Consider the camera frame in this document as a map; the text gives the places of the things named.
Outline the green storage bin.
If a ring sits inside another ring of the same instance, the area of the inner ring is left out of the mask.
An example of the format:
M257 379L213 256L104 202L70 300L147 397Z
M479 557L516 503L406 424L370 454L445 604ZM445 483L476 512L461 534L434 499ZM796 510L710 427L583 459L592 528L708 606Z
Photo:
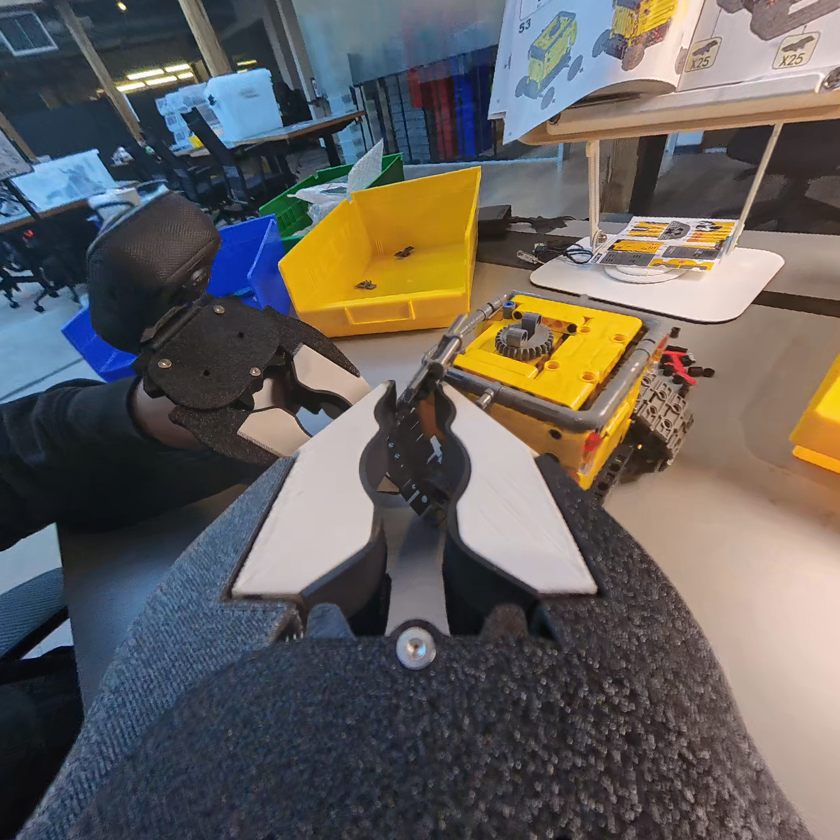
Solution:
M297 198L300 189L324 186L347 181L351 164L342 164L315 171L299 183L272 198L259 209L263 217L274 216L284 250L288 253L306 235L313 222L309 215L310 204ZM388 186L404 181L403 156L386 154L382 158L381 172L368 185L369 188Z

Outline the white plastic containers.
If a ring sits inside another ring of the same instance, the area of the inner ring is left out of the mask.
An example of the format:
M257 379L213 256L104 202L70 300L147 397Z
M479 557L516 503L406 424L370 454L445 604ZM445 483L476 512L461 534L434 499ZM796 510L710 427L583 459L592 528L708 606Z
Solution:
M228 148L284 126L266 68L180 87L157 98L155 107L173 137L176 151L194 149L200 143L186 124L186 114L192 110L200 113Z

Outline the clear plastic bag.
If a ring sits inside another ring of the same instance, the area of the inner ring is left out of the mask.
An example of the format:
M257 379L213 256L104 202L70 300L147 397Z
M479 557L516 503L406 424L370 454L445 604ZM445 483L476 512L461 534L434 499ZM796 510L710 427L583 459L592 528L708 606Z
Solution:
M332 181L322 185L303 187L291 196L303 201L311 224L319 224L333 209L345 200L349 200L354 193L358 193L373 186L374 181L382 175L384 160L384 141L379 140L355 164L344 181Z

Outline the yellow storage bin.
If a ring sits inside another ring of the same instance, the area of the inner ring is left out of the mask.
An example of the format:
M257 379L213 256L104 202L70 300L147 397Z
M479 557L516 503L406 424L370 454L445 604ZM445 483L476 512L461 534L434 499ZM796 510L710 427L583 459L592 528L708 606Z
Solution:
M478 166L352 195L279 263L298 318L330 338L446 328L469 309ZM398 260L406 246L415 252ZM354 289L368 279L373 291Z
M825 374L790 436L794 457L839 473L839 357Z

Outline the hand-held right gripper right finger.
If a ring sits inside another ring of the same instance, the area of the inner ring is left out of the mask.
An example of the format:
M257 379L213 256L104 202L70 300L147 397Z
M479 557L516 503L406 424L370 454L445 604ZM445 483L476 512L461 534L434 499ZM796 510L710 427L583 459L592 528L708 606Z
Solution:
M539 599L597 593L538 454L453 387L437 409L450 531L468 558Z

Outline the yellow toy brick bulldozer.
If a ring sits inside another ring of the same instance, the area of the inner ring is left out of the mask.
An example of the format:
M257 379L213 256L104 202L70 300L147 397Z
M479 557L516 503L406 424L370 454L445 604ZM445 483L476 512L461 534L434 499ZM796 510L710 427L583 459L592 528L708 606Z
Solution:
M515 290L458 317L422 371L603 501L621 481L670 467L686 441L693 387L656 372L679 333L640 311Z

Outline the blue storage bin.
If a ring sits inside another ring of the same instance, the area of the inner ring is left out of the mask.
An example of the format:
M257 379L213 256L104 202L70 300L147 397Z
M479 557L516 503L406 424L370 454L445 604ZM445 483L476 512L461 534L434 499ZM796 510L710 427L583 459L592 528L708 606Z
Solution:
M291 309L290 295L279 263L287 252L274 215L222 227L222 245L213 262L207 291L217 297L237 297L252 308L270 307L283 315ZM105 382L134 376L135 356L113 348L93 329L87 308L62 328L70 346Z

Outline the person's left forearm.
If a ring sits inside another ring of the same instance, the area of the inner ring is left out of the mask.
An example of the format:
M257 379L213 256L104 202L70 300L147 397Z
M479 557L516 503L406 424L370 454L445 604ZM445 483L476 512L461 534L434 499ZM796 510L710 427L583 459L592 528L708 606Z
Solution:
M169 449L129 414L140 378L75 380L1 406L1 551L55 524L126 527L240 484L265 467Z

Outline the rack of coloured bins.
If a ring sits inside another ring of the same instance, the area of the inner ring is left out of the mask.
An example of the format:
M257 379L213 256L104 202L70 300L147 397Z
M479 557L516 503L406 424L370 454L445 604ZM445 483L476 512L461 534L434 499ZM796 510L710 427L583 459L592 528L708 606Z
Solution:
M349 53L350 97L360 111L363 148L383 141L410 165L493 157L501 131L489 118L497 47L474 49L386 71Z

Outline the white paper booklet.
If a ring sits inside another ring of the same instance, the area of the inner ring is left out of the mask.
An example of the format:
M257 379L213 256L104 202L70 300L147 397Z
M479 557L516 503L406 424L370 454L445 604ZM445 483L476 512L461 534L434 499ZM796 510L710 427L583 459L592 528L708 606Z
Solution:
M489 118L503 139L590 103L839 68L839 2L507 2Z

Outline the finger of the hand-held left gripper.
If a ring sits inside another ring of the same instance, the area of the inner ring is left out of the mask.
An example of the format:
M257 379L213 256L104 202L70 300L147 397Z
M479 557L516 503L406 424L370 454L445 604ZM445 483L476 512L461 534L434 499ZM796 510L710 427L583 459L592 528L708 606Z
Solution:
M237 436L279 456L294 455L349 409L345 401L289 402L255 410L237 430Z
M271 408L348 409L370 392L363 377L305 343L279 351L269 363Z

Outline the person's left hand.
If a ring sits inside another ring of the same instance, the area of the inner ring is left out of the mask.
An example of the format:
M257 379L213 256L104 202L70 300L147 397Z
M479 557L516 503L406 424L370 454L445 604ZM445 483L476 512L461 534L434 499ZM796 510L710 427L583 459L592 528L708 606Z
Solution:
M175 405L164 395L152 397L142 384L135 384L129 397L129 415L138 432L169 449L209 453L210 449L194 434L174 423L170 414Z

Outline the pile of small brick pins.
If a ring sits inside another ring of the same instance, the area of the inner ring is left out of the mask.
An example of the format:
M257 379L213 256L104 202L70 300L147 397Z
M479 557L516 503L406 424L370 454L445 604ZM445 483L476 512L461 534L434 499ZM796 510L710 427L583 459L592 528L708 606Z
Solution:
M716 375L711 367L697 362L695 355L678 345L667 344L660 352L656 372L673 385L691 388L701 379L710 379Z

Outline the black office chair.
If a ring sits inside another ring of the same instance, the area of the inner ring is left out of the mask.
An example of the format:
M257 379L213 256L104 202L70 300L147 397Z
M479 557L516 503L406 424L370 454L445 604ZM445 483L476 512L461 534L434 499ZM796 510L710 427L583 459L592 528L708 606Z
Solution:
M261 160L242 164L235 152L229 149L213 131L198 108L184 115L191 133L201 142L214 172L221 177L226 202L223 216L244 221L258 217L259 207L269 198L270 180L267 179Z

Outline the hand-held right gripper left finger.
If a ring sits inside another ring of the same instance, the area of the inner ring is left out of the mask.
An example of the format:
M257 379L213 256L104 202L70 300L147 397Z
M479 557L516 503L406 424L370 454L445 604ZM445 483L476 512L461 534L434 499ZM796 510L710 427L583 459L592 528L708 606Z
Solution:
M233 580L235 599L368 602L385 572L374 493L395 385L380 384L292 459Z

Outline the background wooden table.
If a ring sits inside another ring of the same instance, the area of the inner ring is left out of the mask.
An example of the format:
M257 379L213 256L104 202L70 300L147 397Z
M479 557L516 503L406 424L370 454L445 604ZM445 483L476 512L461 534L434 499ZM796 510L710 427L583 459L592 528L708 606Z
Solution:
M353 110L343 114L333 114L304 122L297 122L267 133L255 134L237 140L229 145L223 144L223 151L231 153L236 162L246 160L252 153L268 148L269 154L285 154L287 147L294 140L320 140L328 156L329 166L343 164L336 135L358 123L366 116L365 110Z

